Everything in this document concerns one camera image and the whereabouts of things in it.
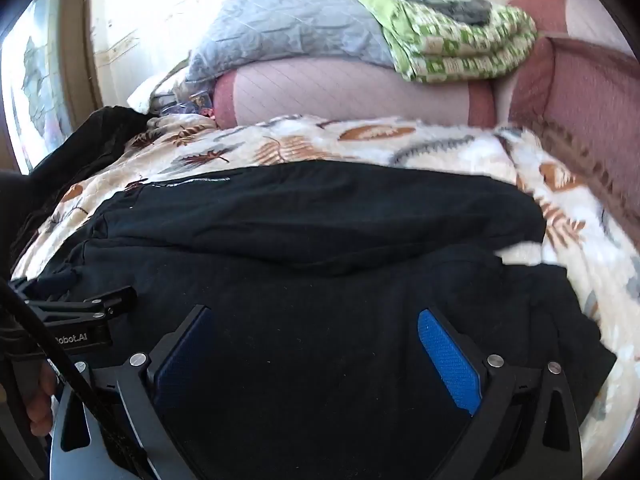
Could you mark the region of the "person left hand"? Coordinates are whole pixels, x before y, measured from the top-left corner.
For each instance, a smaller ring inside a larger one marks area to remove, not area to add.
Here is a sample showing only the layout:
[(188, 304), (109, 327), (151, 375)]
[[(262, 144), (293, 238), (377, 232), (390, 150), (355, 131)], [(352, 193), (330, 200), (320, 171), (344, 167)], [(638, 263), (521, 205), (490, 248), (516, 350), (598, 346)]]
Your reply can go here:
[(48, 362), (43, 362), (37, 389), (26, 405), (30, 431), (35, 437), (44, 437), (53, 427), (52, 396), (54, 396), (55, 387), (55, 372)]

